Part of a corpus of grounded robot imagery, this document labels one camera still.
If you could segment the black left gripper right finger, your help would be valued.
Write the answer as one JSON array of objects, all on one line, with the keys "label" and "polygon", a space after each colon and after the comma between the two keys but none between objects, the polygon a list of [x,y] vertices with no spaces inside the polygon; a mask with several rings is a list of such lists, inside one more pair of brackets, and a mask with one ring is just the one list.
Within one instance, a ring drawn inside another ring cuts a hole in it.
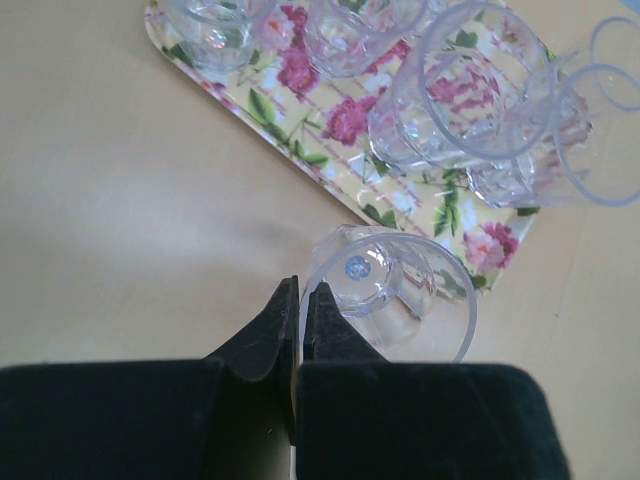
[{"label": "black left gripper right finger", "polygon": [[546,396],[504,364],[391,363],[309,296],[297,378],[301,479],[566,479]]}]

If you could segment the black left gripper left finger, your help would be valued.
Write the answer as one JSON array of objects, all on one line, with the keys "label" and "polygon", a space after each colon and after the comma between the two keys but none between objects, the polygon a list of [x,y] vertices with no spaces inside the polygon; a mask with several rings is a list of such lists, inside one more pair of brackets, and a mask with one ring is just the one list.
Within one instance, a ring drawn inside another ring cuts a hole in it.
[{"label": "black left gripper left finger", "polygon": [[270,428],[295,434],[299,287],[199,359],[1,371],[5,479],[235,479]]}]

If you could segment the small clear glass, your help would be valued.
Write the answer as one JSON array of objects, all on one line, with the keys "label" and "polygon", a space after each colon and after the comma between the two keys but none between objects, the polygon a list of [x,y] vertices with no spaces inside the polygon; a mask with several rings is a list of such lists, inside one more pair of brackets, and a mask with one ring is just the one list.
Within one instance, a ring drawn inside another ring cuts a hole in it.
[{"label": "small clear glass", "polygon": [[392,362],[459,363],[477,325],[477,296],[440,244],[380,226],[341,225],[313,249],[305,290],[329,285],[339,313]]},{"label": "small clear glass", "polygon": [[564,95],[594,92],[623,112],[639,111],[639,22],[610,16],[568,47],[559,67]]},{"label": "small clear glass", "polygon": [[338,78],[357,76],[412,32],[425,16],[425,1],[309,3],[303,42],[310,63]]}]

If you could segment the large clear faceted tumbler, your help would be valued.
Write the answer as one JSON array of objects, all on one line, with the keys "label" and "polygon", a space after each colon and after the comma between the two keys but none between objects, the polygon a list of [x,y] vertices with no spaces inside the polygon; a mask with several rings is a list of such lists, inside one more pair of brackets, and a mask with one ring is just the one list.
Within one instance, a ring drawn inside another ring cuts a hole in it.
[{"label": "large clear faceted tumbler", "polygon": [[529,152],[551,117],[544,44],[498,1],[442,11],[368,114],[372,153],[402,172],[500,164]]}]

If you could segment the clear faceted tumbler front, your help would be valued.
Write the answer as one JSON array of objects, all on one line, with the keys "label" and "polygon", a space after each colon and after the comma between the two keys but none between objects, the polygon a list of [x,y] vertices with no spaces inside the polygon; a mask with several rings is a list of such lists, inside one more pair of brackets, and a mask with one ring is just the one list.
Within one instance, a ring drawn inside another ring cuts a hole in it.
[{"label": "clear faceted tumbler front", "polygon": [[496,208],[638,201],[638,78],[603,63],[564,75],[545,135],[509,162],[469,170],[468,179]]}]

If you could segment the clear glass sideways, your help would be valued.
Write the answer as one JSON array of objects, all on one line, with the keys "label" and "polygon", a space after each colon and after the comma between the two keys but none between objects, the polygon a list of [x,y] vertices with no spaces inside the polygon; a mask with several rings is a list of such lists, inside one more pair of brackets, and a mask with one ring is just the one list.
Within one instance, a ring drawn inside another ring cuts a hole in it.
[{"label": "clear glass sideways", "polygon": [[228,73],[249,63],[276,3],[260,1],[160,1],[179,46],[192,66]]}]

